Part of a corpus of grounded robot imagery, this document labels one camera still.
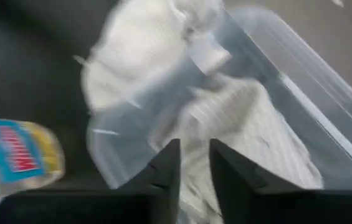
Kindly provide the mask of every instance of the bottle label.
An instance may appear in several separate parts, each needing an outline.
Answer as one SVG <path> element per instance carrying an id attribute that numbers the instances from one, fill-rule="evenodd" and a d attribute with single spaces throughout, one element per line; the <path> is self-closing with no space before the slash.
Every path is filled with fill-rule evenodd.
<path id="1" fill-rule="evenodd" d="M 0 120 L 0 181 L 14 182 L 46 173 L 40 147 L 23 123 Z"/>
<path id="2" fill-rule="evenodd" d="M 40 126 L 31 122 L 22 122 L 22 125 L 29 130 L 33 140 L 35 140 L 35 143 L 38 145 L 42 153 L 45 169 L 49 172 L 60 171 L 60 161 L 58 152 L 56 151 L 59 146 L 52 139 L 49 133 L 47 133 L 47 131 L 42 129 Z"/>

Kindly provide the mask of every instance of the white fabric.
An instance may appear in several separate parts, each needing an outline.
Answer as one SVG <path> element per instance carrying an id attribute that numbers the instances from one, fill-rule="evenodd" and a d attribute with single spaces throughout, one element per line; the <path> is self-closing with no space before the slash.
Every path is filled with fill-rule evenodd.
<path id="1" fill-rule="evenodd" d="M 184 36 L 193 39 L 221 21 L 222 0 L 169 0 L 174 13 L 184 21 Z"/>
<path id="2" fill-rule="evenodd" d="M 272 106 L 259 82 L 225 75 L 217 75 L 212 81 L 217 88 L 199 91 L 170 136 L 181 139 L 180 197 L 187 213 L 195 220 L 212 220 L 220 214 L 209 168 L 210 138 L 220 139 L 303 189 L 323 188 L 306 147 Z"/>

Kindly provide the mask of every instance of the blue label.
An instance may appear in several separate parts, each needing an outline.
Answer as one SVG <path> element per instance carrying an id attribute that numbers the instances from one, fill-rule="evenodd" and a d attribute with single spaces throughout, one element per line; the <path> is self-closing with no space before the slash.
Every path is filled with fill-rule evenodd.
<path id="1" fill-rule="evenodd" d="M 0 120 L 0 181 L 14 182 L 44 173 L 42 156 L 29 132 L 21 123 Z"/>

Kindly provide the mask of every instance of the dark surface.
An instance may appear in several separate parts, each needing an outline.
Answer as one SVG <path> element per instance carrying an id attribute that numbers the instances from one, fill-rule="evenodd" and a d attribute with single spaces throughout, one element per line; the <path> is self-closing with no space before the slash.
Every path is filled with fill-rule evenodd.
<path id="1" fill-rule="evenodd" d="M 352 190 L 303 190 L 223 142 L 210 163 L 224 223 L 352 223 Z"/>
<path id="2" fill-rule="evenodd" d="M 86 149 L 88 110 L 81 65 L 72 55 L 88 55 L 110 2 L 0 1 L 0 118 L 32 121 L 56 134 L 66 175 L 51 187 L 106 188 Z"/>
<path id="3" fill-rule="evenodd" d="M 176 223 L 180 163 L 177 139 L 119 189 L 18 192 L 1 201 L 0 224 Z"/>

